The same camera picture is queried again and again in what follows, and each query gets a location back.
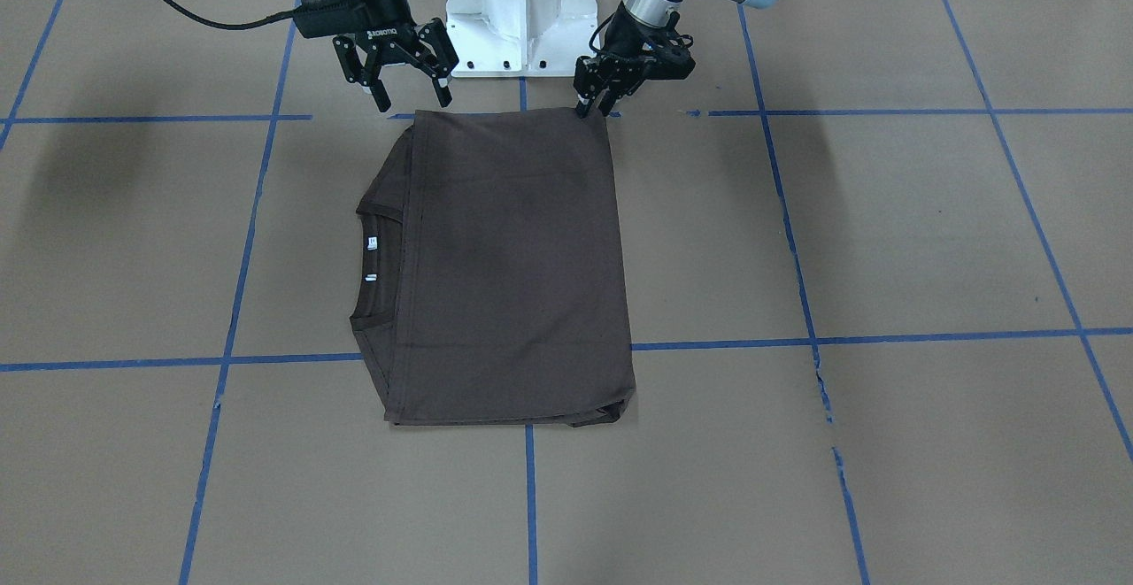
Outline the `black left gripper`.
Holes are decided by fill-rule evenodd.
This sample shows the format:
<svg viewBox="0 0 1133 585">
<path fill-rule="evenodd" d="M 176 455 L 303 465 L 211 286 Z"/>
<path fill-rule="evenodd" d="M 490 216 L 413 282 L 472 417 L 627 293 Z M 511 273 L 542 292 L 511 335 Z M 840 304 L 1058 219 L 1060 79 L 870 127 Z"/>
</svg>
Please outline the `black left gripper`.
<svg viewBox="0 0 1133 585">
<path fill-rule="evenodd" d="M 685 80 L 696 67 L 690 53 L 695 41 L 678 33 L 680 17 L 667 10 L 662 25 L 654 26 L 619 5 L 591 34 L 591 54 L 576 61 L 576 116 L 583 119 L 598 104 L 608 117 L 620 99 L 632 96 L 645 80 Z"/>
</svg>

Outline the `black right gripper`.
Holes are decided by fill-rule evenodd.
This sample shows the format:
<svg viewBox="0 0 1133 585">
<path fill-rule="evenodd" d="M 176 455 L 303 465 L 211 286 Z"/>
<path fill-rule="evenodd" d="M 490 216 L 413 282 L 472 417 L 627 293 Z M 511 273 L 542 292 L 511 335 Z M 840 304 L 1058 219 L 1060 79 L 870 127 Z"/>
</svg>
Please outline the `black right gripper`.
<svg viewBox="0 0 1133 585">
<path fill-rule="evenodd" d="M 446 24 L 433 18 L 416 31 L 408 0 L 301 0 L 293 23 L 304 39 L 332 39 L 346 80 L 368 90 L 381 112 L 391 109 L 391 98 L 380 74 L 392 63 L 427 74 L 438 104 L 451 104 L 459 56 Z"/>
</svg>

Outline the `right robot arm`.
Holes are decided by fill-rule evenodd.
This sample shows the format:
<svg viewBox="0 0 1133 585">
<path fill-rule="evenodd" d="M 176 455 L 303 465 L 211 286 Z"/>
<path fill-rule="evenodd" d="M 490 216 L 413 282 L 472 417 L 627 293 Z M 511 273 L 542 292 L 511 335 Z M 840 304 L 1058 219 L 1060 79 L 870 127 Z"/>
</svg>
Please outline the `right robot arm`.
<svg viewBox="0 0 1133 585">
<path fill-rule="evenodd" d="M 368 90 L 380 111 L 391 109 L 381 80 L 389 65 L 409 65 L 431 80 L 438 104 L 451 104 L 459 57 L 444 22 L 414 20 L 408 0 L 301 0 L 292 20 L 304 39 L 329 37 L 343 77 Z"/>
</svg>

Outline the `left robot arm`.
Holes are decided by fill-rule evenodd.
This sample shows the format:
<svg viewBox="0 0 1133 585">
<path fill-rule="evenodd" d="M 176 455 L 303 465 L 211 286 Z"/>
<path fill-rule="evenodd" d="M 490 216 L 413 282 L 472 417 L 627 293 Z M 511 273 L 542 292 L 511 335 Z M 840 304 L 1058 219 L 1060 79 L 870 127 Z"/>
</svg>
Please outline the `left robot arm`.
<svg viewBox="0 0 1133 585">
<path fill-rule="evenodd" d="M 729 0 L 766 9 L 778 0 Z M 685 80 L 695 69 L 693 39 L 680 34 L 684 0 L 620 0 L 591 33 L 590 54 L 578 57 L 572 86 L 574 112 L 593 108 L 608 116 L 621 98 L 632 96 L 647 80 Z"/>
</svg>

